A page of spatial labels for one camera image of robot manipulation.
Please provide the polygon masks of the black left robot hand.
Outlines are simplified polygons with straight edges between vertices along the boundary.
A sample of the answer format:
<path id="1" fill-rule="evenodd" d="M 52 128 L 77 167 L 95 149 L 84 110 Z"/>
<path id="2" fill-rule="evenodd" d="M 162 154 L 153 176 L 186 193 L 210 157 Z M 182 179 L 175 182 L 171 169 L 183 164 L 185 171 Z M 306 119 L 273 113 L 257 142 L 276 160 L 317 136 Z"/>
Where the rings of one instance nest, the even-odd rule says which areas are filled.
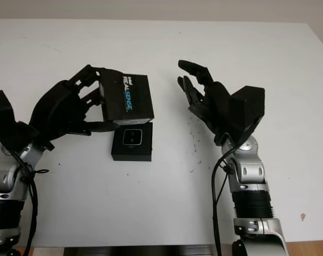
<path id="1" fill-rule="evenodd" d="M 46 142 L 66 134 L 90 136 L 93 132 L 111 132 L 119 128 L 112 121 L 86 122 L 86 114 L 92 106 L 102 103 L 100 89 L 84 97 L 79 93 L 100 81 L 103 68 L 86 65 L 69 80 L 59 81 L 47 91 L 35 105 L 29 125 Z"/>

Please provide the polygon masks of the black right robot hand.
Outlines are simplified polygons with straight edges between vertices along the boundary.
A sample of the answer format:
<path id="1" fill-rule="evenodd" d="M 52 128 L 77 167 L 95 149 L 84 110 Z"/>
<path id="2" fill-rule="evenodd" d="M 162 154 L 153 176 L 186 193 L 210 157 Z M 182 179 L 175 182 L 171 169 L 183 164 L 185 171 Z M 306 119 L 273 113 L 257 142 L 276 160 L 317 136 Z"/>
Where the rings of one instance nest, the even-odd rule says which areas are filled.
<path id="1" fill-rule="evenodd" d="M 215 135 L 215 144 L 221 146 L 230 139 L 236 146 L 241 146 L 243 141 L 234 133 L 229 116 L 230 94 L 225 86 L 213 80 L 207 67 L 186 60 L 179 60 L 178 67 L 194 76 L 204 86 L 204 93 L 200 93 L 188 76 L 177 78 L 178 85 L 188 100 L 189 111 L 202 120 Z"/>

